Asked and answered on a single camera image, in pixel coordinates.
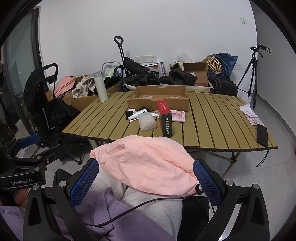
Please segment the cardboard tray box on table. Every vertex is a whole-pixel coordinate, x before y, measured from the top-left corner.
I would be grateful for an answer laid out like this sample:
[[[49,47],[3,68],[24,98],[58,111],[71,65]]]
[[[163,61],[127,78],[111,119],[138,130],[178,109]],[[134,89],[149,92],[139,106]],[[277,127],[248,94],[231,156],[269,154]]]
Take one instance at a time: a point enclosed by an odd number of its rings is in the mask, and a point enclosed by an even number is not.
[[[129,108],[141,107],[157,110],[157,101],[166,100],[171,110],[190,110],[190,102],[185,86],[182,85],[150,85],[139,86],[127,99]]]

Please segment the wall power strip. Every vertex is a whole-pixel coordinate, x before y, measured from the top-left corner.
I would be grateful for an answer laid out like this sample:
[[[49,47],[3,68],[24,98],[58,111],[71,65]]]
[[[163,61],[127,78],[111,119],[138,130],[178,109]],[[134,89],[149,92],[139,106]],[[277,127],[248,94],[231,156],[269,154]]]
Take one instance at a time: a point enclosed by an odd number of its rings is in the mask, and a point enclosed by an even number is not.
[[[156,63],[156,55],[136,56],[134,59],[137,63]]]

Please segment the black stroller cart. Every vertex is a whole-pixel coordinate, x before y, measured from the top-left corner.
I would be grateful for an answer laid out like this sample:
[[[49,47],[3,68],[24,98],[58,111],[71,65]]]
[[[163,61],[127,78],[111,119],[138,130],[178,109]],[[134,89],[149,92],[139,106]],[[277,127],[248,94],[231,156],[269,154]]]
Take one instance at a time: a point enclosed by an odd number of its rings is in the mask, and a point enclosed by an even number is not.
[[[48,99],[47,83],[55,84],[57,76],[58,65],[56,63],[32,71],[25,84],[23,101],[41,137],[41,144],[49,148],[60,144],[64,150],[67,150],[67,146],[73,140],[62,135],[62,131],[78,116],[80,111],[66,104],[55,93],[52,93],[51,99]]]

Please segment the white tube bottle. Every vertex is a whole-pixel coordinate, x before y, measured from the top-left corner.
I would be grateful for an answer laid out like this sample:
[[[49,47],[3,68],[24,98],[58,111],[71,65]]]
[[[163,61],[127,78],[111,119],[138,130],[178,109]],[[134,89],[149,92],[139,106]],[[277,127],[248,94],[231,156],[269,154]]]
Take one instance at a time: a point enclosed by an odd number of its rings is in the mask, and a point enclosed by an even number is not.
[[[138,116],[140,114],[143,114],[143,113],[147,113],[147,110],[146,109],[143,109],[143,110],[140,110],[140,111],[136,111],[134,114],[132,114],[131,116],[128,117],[128,120],[130,122],[135,121],[135,120],[138,119]]]

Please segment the open cardboard box background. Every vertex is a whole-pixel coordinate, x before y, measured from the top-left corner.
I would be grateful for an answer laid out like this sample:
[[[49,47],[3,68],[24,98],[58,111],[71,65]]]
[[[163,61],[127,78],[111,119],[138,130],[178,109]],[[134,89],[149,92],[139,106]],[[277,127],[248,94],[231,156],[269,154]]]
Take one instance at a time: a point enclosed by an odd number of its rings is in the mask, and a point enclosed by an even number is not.
[[[184,71],[194,75],[197,79],[195,86],[208,87],[207,62],[186,62],[183,64]]]

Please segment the pink bag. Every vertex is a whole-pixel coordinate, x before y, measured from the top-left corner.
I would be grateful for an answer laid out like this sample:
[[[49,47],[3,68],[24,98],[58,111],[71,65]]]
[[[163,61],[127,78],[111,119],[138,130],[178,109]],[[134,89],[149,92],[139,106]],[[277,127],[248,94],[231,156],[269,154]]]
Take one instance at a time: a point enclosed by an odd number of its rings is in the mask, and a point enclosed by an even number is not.
[[[54,88],[54,96],[57,98],[59,97],[61,94],[64,94],[66,92],[68,92],[70,89],[73,88],[74,84],[75,84],[75,77],[74,76],[65,76],[64,78],[62,78],[55,86]]]

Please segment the black clothes pile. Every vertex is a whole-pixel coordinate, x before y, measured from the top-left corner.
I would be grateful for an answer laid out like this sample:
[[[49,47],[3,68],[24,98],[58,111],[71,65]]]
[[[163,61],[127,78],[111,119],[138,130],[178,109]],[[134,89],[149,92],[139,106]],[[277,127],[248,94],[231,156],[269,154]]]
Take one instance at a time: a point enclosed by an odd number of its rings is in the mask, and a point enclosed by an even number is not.
[[[169,72],[168,76],[162,76],[158,78],[158,82],[161,84],[168,84],[168,85],[189,85],[193,86],[196,81],[197,77],[184,72],[180,69],[174,69]]]

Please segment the white thermos bottle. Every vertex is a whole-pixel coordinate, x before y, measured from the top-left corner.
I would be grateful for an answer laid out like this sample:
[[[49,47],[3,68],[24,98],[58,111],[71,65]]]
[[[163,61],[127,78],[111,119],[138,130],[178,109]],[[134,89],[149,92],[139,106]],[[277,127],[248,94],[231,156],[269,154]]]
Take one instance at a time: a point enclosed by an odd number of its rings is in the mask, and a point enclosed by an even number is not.
[[[99,70],[93,73],[93,77],[94,77],[94,82],[95,82],[95,86],[96,86],[100,101],[101,102],[107,101],[108,95],[106,92],[102,71]]]

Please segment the beige clothes pile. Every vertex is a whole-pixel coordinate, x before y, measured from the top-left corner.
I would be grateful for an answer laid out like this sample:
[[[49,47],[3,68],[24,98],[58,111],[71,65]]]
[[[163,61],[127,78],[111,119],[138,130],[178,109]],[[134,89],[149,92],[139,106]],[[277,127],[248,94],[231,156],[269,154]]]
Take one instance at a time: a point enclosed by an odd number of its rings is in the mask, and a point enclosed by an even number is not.
[[[76,84],[72,90],[73,98],[87,97],[89,92],[94,93],[95,81],[93,74],[83,76],[82,79]]]

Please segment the frosted plastic container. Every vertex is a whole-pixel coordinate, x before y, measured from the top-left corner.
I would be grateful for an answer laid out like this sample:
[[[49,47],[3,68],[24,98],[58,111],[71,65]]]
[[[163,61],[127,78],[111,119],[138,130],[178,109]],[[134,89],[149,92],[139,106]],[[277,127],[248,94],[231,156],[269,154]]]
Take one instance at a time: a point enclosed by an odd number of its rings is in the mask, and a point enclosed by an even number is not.
[[[157,128],[155,117],[150,112],[141,113],[137,117],[142,132],[148,132]]]

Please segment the black smartphone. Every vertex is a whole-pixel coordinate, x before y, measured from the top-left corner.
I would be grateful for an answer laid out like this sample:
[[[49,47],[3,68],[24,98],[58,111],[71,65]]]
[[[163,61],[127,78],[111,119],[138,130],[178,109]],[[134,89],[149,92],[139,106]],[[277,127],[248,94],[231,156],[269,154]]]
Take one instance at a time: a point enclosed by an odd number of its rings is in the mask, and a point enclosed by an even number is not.
[[[256,126],[256,141],[258,144],[268,148],[268,131],[263,125],[257,124]]]

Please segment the blue bag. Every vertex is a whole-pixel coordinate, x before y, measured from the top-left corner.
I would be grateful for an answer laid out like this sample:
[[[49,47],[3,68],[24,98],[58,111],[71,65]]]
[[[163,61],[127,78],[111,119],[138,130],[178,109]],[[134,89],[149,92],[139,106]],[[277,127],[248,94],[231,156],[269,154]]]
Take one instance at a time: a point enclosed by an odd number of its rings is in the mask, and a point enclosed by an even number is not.
[[[228,53],[218,53],[218,54],[211,54],[211,57],[215,57],[219,60],[219,62],[222,64],[222,74],[230,77],[232,74],[232,71],[236,65],[237,56],[232,56]]]

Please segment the pink cartoon wallet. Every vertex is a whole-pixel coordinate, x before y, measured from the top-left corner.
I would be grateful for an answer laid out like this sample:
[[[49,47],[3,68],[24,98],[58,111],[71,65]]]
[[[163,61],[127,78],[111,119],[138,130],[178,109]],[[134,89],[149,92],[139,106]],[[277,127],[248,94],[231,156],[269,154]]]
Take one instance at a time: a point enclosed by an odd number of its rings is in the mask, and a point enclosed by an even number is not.
[[[181,110],[171,110],[171,119],[173,122],[184,123],[186,121],[186,112]]]

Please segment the woven rattan ball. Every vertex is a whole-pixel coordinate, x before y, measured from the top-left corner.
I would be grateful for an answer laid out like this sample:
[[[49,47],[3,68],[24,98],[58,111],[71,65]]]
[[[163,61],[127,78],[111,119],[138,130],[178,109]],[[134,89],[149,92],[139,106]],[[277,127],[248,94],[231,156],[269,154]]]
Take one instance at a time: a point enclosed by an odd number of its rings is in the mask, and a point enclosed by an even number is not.
[[[221,74],[223,67],[220,61],[215,56],[207,56],[206,58],[208,69],[216,74]]]

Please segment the white metal rack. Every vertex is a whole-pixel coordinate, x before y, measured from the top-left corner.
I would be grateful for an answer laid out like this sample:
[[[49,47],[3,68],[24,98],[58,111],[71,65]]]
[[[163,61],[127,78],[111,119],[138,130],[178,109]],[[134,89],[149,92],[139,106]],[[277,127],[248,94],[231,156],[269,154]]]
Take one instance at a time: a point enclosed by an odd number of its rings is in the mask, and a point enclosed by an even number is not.
[[[117,66],[121,65],[120,62],[118,61],[107,61],[107,62],[104,62],[102,64],[102,73],[103,73],[103,76],[105,77],[107,75],[107,73],[111,72],[114,70],[114,68],[116,68]]]

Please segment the black backpack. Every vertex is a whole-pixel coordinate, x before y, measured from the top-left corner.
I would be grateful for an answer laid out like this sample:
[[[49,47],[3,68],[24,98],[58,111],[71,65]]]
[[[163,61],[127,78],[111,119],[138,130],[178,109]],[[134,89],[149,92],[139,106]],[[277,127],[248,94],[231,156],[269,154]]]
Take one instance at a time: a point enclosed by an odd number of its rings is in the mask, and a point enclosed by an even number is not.
[[[228,76],[208,70],[208,80],[212,84],[215,94],[237,96],[237,85]]]

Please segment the pink cloth on lap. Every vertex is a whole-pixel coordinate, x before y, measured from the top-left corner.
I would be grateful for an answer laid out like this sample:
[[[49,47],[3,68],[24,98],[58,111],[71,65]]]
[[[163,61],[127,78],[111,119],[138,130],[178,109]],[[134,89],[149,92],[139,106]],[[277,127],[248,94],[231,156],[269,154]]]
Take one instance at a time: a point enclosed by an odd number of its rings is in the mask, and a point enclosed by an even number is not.
[[[131,135],[91,150],[90,157],[121,183],[145,193],[181,197],[199,184],[194,159],[170,138]]]

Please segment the cardboard box left floor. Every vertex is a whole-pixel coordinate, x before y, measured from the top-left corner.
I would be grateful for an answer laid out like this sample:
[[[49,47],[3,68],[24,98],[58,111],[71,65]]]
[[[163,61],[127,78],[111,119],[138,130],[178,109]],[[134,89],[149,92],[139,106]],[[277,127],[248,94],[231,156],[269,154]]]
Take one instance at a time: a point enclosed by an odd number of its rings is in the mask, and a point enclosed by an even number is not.
[[[93,101],[98,99],[98,94],[96,92],[96,87],[94,93],[89,92],[87,97],[80,97],[80,98],[73,98],[72,97],[72,90],[75,88],[76,84],[82,79],[83,76],[75,78],[75,84],[72,89],[70,89],[68,92],[61,94],[58,99],[62,99],[67,105],[70,105],[74,108],[76,108],[79,111],[83,111],[88,107]],[[48,84],[49,91],[46,92],[46,97],[48,100],[52,100],[53,94],[52,91],[54,92],[54,84]]]

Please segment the red and green box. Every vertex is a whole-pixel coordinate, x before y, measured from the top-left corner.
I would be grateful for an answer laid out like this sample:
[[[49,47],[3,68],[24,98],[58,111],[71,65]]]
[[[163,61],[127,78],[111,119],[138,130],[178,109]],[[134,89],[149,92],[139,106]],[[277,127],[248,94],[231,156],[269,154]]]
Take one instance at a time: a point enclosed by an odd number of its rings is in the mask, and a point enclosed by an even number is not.
[[[163,137],[171,138],[173,136],[173,127],[169,105],[165,99],[156,101],[156,104]]]

